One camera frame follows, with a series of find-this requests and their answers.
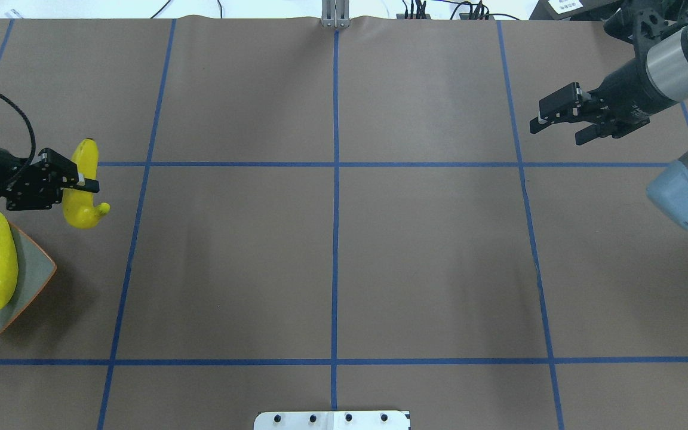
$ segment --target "plate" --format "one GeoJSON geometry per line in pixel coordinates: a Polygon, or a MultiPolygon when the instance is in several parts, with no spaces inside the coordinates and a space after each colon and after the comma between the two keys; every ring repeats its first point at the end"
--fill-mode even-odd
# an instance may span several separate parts
{"type": "Polygon", "coordinates": [[[17,286],[12,299],[0,310],[0,334],[44,289],[57,265],[25,232],[10,223],[14,248],[17,252],[17,286]]]}

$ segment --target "black cable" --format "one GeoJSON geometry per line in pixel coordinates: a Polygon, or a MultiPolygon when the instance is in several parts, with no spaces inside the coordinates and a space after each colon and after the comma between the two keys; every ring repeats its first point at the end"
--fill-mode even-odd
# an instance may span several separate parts
{"type": "Polygon", "coordinates": [[[12,102],[12,100],[9,100],[5,95],[0,93],[0,99],[5,101],[9,106],[14,109],[18,114],[20,114],[20,117],[22,117],[23,121],[25,121],[25,126],[28,128],[28,137],[30,138],[30,154],[28,155],[28,159],[25,161],[25,163],[21,166],[21,168],[17,169],[16,173],[14,173],[10,179],[7,181],[7,188],[10,188],[13,183],[15,183],[20,177],[23,175],[23,171],[27,169],[28,166],[30,166],[30,163],[33,163],[33,157],[36,156],[36,136],[33,133],[33,127],[30,126],[30,120],[28,120],[28,117],[25,115],[25,112],[23,112],[22,109],[20,109],[16,104],[12,102]]]}
{"type": "Polygon", "coordinates": [[[516,19],[517,21],[521,21],[521,19],[519,19],[518,17],[510,16],[510,14],[483,14],[483,16],[480,17],[480,19],[486,19],[486,17],[488,16],[508,16],[513,17],[513,19],[516,19]]]}
{"type": "Polygon", "coordinates": [[[158,9],[158,12],[156,12],[155,14],[153,14],[153,16],[151,16],[151,18],[150,18],[150,19],[153,19],[154,17],[158,16],[158,14],[160,14],[160,13],[161,13],[161,11],[163,11],[163,10],[164,10],[164,9],[165,9],[165,8],[166,8],[167,6],[169,6],[169,3],[171,3],[171,0],[167,0],[167,2],[166,2],[166,3],[164,3],[164,5],[163,5],[163,6],[161,6],[161,8],[160,8],[160,9],[158,9]]]}
{"type": "Polygon", "coordinates": [[[458,11],[458,8],[460,8],[463,5],[469,6],[469,13],[470,14],[472,13],[472,8],[474,7],[474,5],[471,2],[456,3],[456,8],[453,9],[453,14],[451,14],[450,19],[453,19],[454,17],[456,17],[456,12],[458,11]]]}

